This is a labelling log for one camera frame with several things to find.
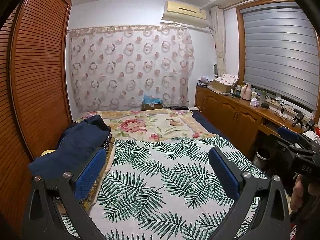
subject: wooden wardrobe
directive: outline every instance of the wooden wardrobe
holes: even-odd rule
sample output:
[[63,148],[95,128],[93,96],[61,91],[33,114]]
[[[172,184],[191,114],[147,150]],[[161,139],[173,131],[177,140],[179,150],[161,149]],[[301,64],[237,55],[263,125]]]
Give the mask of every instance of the wooden wardrobe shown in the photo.
[[72,122],[65,77],[70,0],[23,0],[0,30],[0,216],[20,235],[28,164]]

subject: air conditioner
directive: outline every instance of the air conditioner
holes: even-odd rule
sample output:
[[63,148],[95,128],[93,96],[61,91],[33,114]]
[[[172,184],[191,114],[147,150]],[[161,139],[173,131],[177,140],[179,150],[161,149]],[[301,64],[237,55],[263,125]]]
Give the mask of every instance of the air conditioner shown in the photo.
[[167,1],[162,20],[184,23],[200,28],[207,27],[206,12],[198,7],[184,3]]

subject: gray roller blind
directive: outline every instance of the gray roller blind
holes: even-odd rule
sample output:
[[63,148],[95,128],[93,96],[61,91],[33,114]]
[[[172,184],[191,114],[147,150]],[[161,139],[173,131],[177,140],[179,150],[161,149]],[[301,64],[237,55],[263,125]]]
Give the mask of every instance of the gray roller blind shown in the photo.
[[244,82],[316,109],[319,57],[315,31],[294,2],[250,7],[244,19]]

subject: floral bedding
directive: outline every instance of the floral bedding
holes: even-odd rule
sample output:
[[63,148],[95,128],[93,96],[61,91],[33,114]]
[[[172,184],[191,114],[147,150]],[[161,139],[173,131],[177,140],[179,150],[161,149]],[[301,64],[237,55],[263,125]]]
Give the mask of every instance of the floral bedding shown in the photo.
[[88,112],[77,122],[99,114],[111,127],[116,139],[158,142],[174,137],[210,138],[189,110],[156,109],[147,111],[97,111]]
[[[242,171],[264,177],[221,137],[116,140],[115,145],[112,168],[89,213],[108,240],[208,239],[233,204],[209,164],[212,147]],[[248,228],[257,204],[255,198],[238,236]],[[63,219],[77,236],[69,218]]]

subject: human hand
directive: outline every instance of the human hand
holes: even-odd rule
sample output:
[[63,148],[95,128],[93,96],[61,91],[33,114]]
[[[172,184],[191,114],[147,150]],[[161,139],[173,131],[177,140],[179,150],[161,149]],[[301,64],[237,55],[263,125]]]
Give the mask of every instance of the human hand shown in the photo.
[[[296,183],[294,184],[292,197],[290,200],[290,208],[293,212],[297,212],[302,206],[303,190],[302,175],[299,174],[297,176]],[[308,192],[310,195],[318,196],[320,194],[320,184],[310,183],[308,186]]]

